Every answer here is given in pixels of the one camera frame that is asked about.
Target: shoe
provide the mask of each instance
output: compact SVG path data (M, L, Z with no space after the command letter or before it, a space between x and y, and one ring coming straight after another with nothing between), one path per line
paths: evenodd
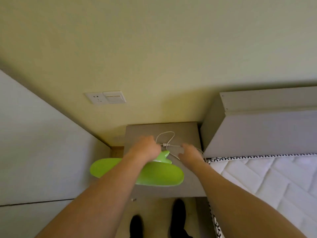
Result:
M186 220L186 208L184 201L177 199L173 205L172 220L169 230L169 237L179 237L184 232Z
M140 215L132 217L130 222L130 238L143 238L143 222Z

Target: cabinet door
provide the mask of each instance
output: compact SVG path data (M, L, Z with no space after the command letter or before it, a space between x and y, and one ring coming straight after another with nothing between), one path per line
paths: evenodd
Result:
M0 237L34 238L71 200L0 207Z
M110 148L0 71L0 205L72 199Z

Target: forearm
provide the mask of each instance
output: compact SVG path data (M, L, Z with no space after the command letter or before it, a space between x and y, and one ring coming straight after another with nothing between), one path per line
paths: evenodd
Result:
M114 237L125 204L145 164L124 157L73 200L36 238Z
M305 237L267 203L200 162L199 178L225 237Z

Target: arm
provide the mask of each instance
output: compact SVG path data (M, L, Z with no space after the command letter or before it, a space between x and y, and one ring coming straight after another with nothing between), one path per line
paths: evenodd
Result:
M114 237L141 169L160 151L153 136L142 137L119 164L66 206L36 238Z
M213 170L194 146L183 148L178 157L200 180L225 237L305 238L270 205Z

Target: hand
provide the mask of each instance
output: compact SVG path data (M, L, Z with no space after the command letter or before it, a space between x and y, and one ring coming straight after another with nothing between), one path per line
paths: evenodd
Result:
M145 165L154 160L161 152L161 146L155 143L153 136L141 136L130 148L128 156L140 160Z
M182 147L184 148L184 153L178 154L178 157L186 168L194 172L196 166L205 162L204 158L193 145L182 144Z

